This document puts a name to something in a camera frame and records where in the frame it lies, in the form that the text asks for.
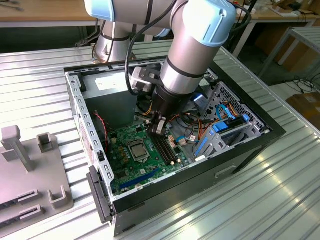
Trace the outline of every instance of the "red wire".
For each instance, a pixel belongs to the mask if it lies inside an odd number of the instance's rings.
[[[96,115],[99,119],[100,119],[100,121],[101,121],[101,123],[102,123],[102,125],[103,125],[103,129],[104,129],[104,136],[105,136],[105,152],[107,152],[107,146],[108,146],[108,134],[107,134],[107,129],[106,129],[106,125],[105,125],[105,121],[99,116],[99,114],[97,114],[97,113],[93,113],[94,115]]]

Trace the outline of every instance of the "power cable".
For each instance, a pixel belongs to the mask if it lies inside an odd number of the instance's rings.
[[[130,45],[128,47],[128,50],[126,52],[126,56],[125,56],[125,69],[124,69],[124,74],[125,74],[125,82],[126,82],[126,86],[129,90],[129,92],[133,95],[133,96],[137,96],[139,94],[139,92],[134,92],[133,89],[131,88],[131,84],[130,84],[130,79],[129,79],[129,60],[130,60],[130,56],[131,56],[131,52],[132,49],[134,47],[134,44],[137,40],[138,37],[140,37],[146,30],[148,30],[149,28],[153,27],[154,25],[156,25],[158,22],[160,22],[166,15],[168,15],[168,13],[170,13],[170,11],[174,8],[175,4],[176,4],[177,0],[173,0],[171,5],[167,8],[167,10],[164,11],[164,13],[162,13],[158,18],[156,18],[155,20],[153,20],[152,22],[150,22],[148,25],[146,25],[144,28],[142,28],[131,40]]]

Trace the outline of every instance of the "wire bundle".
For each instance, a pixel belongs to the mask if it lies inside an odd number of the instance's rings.
[[[294,80],[284,81],[283,83],[285,83],[286,85],[288,85],[288,87],[290,87],[291,89],[293,89],[301,94],[311,93],[313,91],[320,92],[319,84],[315,82],[316,80],[320,79],[320,78],[316,78],[317,76],[320,76],[320,73],[313,76],[310,80],[305,79],[305,78],[300,78],[299,76],[294,76]],[[290,86],[288,83],[294,83],[294,85],[298,89]]]
[[[105,125],[105,121],[103,120],[103,118],[96,112],[93,113],[102,123],[103,125],[103,130],[104,130],[104,137],[105,137],[105,153],[107,152],[107,147],[108,147],[108,131]]]

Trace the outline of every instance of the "aluminum profile table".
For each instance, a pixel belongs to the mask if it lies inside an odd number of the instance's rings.
[[[163,56],[171,41],[137,43],[138,58]],[[26,139],[57,136],[74,207],[4,239],[112,239],[86,179],[64,67],[92,62],[90,47],[0,55],[0,127]],[[320,132],[222,48],[214,61],[285,130],[247,168],[117,239],[319,239]]]
[[[285,31],[280,41],[274,47],[270,55],[265,60],[262,66],[262,69],[258,74],[259,78],[261,78],[263,74],[266,72],[269,65],[271,64],[273,59],[276,57],[276,55],[281,50],[282,46],[286,43],[286,41],[290,36],[294,37],[296,41],[294,41],[294,43],[290,46],[290,48],[286,52],[287,56],[283,56],[283,58],[287,59],[287,57],[291,54],[291,52],[295,49],[295,47],[298,45],[299,42],[304,43],[309,48],[313,49],[318,54],[320,54],[320,26],[289,27]],[[309,78],[310,76],[312,76],[319,68],[320,68],[320,61],[315,64],[315,66],[309,71],[306,77]]]

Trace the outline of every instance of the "black cable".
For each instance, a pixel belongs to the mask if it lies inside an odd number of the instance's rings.
[[[115,39],[113,38],[113,39],[112,39],[112,42],[111,42],[111,47],[110,47],[109,56],[108,56],[108,59],[106,60],[107,63],[108,63],[109,60],[110,60],[111,53],[112,53],[112,49],[114,48],[114,43],[115,43]]]
[[[84,45],[87,45],[88,44],[88,39],[93,37],[94,35],[96,35],[98,33],[98,18],[95,19],[95,28],[94,28],[94,32],[91,33],[89,36],[87,36],[85,39],[82,39],[81,41],[78,41],[76,44],[75,44],[75,47],[76,48],[79,48],[79,47],[83,47]]]
[[[311,78],[311,80],[300,78],[299,76],[294,76],[294,80],[284,81],[289,88],[297,91],[298,93],[304,94],[304,93],[310,93],[312,91],[320,92],[319,88],[315,86],[313,81],[315,80],[315,77],[319,76],[320,73],[316,74]],[[295,87],[290,86],[288,83],[294,83],[295,86],[299,89],[296,89]],[[300,85],[304,85],[309,89],[302,88]]]
[[[246,3],[246,1],[245,1],[245,0],[243,0],[243,4],[242,4],[242,7],[243,7],[243,8],[245,8],[245,3]],[[243,10],[241,9],[240,16],[239,16],[238,21],[236,22],[235,27],[238,27],[238,24],[239,24],[239,22],[240,22],[240,19],[241,19],[241,15],[242,15],[242,13],[243,13]]]
[[[241,25],[238,26],[238,27],[236,27],[236,28],[234,28],[234,29],[232,29],[232,30],[230,31],[230,33],[234,33],[234,32],[236,32],[236,31],[239,31],[240,29],[243,29],[243,28],[245,28],[246,26],[248,26],[248,24],[250,23],[250,21],[251,21],[251,19],[252,19],[252,16],[251,16],[250,11],[247,10],[244,6],[240,6],[239,4],[235,4],[235,3],[233,3],[233,2],[230,2],[230,3],[231,3],[236,9],[241,9],[241,10],[244,11],[245,14],[246,14],[246,17],[243,18]]]
[[[131,88],[131,84],[130,84],[130,79],[129,79],[129,60],[130,60],[130,56],[131,56],[131,52],[132,49],[134,47],[134,44],[137,40],[138,37],[140,37],[146,30],[148,30],[149,28],[153,27],[154,25],[156,25],[158,22],[160,22],[166,15],[168,15],[168,13],[170,13],[170,11],[174,8],[175,4],[176,4],[177,0],[173,0],[171,5],[167,8],[167,10],[164,11],[164,13],[162,13],[159,17],[157,17],[155,20],[153,20],[152,22],[150,22],[148,25],[146,25],[144,28],[142,28],[131,40],[130,45],[128,47],[128,50],[126,52],[126,56],[125,56],[125,69],[124,69],[124,74],[125,74],[125,82],[126,82],[126,86],[129,90],[129,92],[134,95],[137,96],[139,94],[139,92],[134,92],[133,89]]]
[[[95,38],[93,38],[93,40],[96,39],[97,37],[99,37],[99,36],[102,34],[102,31],[103,31],[103,29],[104,29],[104,27],[105,27],[105,24],[106,24],[106,20],[104,20],[103,23],[102,23],[102,25],[101,25],[99,35],[95,36]],[[95,44],[93,45],[92,52],[91,52],[91,57],[92,57],[93,59],[95,58],[94,52],[95,52],[95,49],[96,49],[96,45],[97,45],[97,43],[95,43]]]

